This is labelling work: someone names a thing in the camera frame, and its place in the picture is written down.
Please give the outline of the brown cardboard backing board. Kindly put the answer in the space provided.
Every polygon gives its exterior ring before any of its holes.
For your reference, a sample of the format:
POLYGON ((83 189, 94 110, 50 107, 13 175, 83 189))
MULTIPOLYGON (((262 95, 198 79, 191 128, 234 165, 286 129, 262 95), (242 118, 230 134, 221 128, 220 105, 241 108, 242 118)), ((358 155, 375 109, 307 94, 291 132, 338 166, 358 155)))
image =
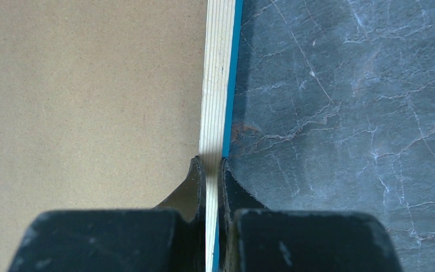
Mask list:
POLYGON ((41 212, 151 207, 197 154, 205 1, 0 1, 0 271, 41 212))

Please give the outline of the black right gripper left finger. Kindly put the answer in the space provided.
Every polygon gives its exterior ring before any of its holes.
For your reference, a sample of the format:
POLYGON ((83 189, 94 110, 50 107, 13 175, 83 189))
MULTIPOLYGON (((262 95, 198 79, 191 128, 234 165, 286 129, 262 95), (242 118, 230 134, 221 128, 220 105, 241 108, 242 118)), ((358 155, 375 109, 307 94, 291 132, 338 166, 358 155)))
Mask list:
POLYGON ((27 227, 10 271, 204 271, 205 171, 151 209, 50 210, 27 227))

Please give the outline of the wooden picture frame teal edge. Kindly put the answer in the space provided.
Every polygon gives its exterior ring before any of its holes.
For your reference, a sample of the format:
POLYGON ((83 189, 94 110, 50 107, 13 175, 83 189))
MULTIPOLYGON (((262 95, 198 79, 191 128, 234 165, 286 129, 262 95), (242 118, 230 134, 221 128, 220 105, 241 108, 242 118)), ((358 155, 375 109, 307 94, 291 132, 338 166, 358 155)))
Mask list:
POLYGON ((205 271, 217 271, 218 171, 229 154, 242 1, 208 1, 198 155, 205 171, 205 271))

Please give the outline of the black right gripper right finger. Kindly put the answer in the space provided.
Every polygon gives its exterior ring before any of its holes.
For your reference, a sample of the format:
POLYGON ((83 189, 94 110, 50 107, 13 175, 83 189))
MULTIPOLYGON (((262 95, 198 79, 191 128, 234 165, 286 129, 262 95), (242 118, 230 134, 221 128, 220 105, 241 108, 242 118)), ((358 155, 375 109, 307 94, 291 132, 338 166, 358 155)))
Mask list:
POLYGON ((346 211, 272 210, 219 169, 221 271, 401 271, 383 225, 346 211))

